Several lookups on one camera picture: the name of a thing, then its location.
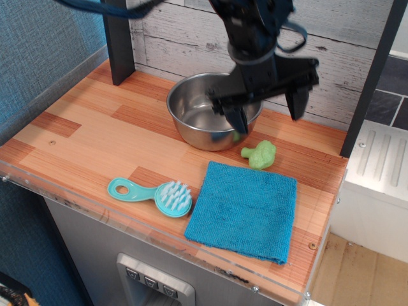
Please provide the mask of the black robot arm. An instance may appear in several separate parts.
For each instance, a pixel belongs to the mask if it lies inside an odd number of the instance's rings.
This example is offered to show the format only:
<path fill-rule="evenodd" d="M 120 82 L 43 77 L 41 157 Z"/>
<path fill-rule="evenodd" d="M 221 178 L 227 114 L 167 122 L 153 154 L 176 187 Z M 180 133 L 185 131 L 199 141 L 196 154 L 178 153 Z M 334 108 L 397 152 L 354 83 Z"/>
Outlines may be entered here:
<path fill-rule="evenodd" d="M 291 118 L 303 117 L 309 92 L 319 83 L 316 58 L 281 57 L 307 40 L 306 30 L 288 20 L 292 1 L 211 1 L 228 35 L 228 53 L 235 62 L 231 73 L 207 91 L 215 113 L 239 133 L 248 132 L 244 106 L 285 95 Z"/>

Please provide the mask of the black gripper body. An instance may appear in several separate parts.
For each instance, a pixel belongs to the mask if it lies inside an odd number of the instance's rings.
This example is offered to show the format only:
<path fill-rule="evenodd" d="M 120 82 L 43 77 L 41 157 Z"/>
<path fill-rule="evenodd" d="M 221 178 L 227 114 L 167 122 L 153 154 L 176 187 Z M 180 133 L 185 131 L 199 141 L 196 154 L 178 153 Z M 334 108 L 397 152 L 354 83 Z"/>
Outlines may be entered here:
<path fill-rule="evenodd" d="M 281 57 L 273 55 L 255 64 L 237 64 L 222 80 L 211 85 L 207 97 L 217 110 L 239 108 L 274 96 L 285 95 L 300 88 L 319 84 L 317 67 L 313 57 Z"/>

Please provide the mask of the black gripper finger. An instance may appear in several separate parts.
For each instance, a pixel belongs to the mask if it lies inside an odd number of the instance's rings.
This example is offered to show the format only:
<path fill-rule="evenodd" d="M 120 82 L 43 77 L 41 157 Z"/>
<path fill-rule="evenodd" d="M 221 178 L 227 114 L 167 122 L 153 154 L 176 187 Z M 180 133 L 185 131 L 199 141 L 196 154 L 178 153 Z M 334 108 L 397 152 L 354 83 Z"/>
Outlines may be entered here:
<path fill-rule="evenodd" d="M 224 116 L 233 129 L 240 134 L 249 132 L 247 117 L 242 107 L 239 108 L 224 108 Z"/>
<path fill-rule="evenodd" d="M 301 119 L 309 100 L 308 88 L 300 88 L 293 92 L 287 92 L 285 97 L 292 120 Z"/>

